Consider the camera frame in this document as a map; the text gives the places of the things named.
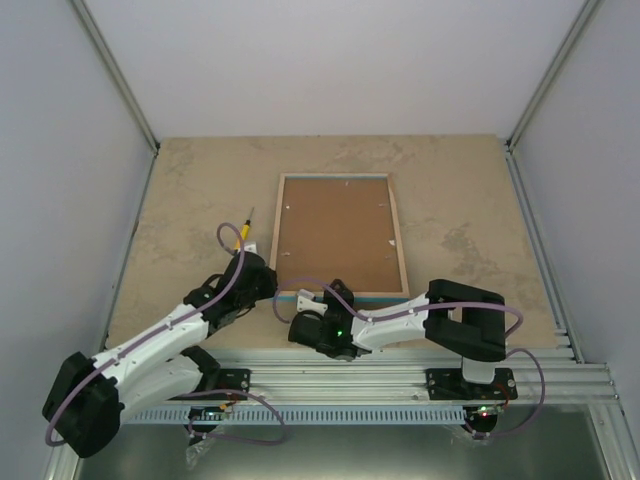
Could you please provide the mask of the blue wooden picture frame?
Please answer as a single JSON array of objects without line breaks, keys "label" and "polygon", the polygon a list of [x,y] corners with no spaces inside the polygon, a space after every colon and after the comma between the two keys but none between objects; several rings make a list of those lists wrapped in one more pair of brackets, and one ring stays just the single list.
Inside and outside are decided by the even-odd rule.
[{"label": "blue wooden picture frame", "polygon": [[270,266],[292,301],[338,278],[360,302],[410,297],[398,207],[389,173],[280,175]]}]

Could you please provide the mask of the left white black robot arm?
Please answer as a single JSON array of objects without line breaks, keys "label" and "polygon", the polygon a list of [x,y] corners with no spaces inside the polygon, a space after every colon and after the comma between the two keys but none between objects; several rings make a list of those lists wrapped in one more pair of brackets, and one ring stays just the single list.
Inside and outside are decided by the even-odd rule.
[{"label": "left white black robot arm", "polygon": [[222,274],[214,274],[189,292],[166,317],[131,340],[92,357],[76,352],[60,366],[42,414],[47,433],[58,434],[79,457],[106,447],[121,425],[166,400],[192,394],[222,398],[221,367],[200,344],[270,299],[277,274],[257,254],[233,256]]}]

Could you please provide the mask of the yellow handled screwdriver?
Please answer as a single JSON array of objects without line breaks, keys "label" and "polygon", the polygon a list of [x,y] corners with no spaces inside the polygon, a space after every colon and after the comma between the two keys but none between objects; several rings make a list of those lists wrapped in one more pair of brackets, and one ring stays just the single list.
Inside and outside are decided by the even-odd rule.
[{"label": "yellow handled screwdriver", "polygon": [[249,231],[250,231],[250,229],[251,229],[252,217],[253,217],[253,213],[254,213],[254,211],[255,211],[255,208],[254,208],[254,207],[252,207],[252,208],[251,208],[251,210],[250,210],[250,212],[249,212],[249,215],[248,215],[247,219],[245,220],[244,224],[243,224],[243,225],[242,225],[242,227],[241,227],[241,230],[240,230],[240,240],[237,240],[237,241],[236,241],[236,244],[235,244],[235,247],[234,247],[234,249],[235,249],[236,251],[239,251],[239,250],[241,249],[241,244],[242,244],[243,242],[245,242],[245,241],[246,241],[246,239],[247,239],[247,237],[248,237]]}]

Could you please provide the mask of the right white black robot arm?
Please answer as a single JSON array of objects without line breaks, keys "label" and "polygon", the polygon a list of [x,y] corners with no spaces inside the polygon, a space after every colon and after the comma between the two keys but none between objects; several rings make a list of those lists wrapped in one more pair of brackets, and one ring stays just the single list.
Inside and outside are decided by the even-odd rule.
[{"label": "right white black robot arm", "polygon": [[392,344],[429,340],[462,357],[459,387],[481,399],[495,387],[506,358],[505,299],[469,285],[437,279],[428,291],[378,310],[355,310],[353,292],[334,280],[323,298],[301,290],[288,340],[336,360],[352,361]]}]

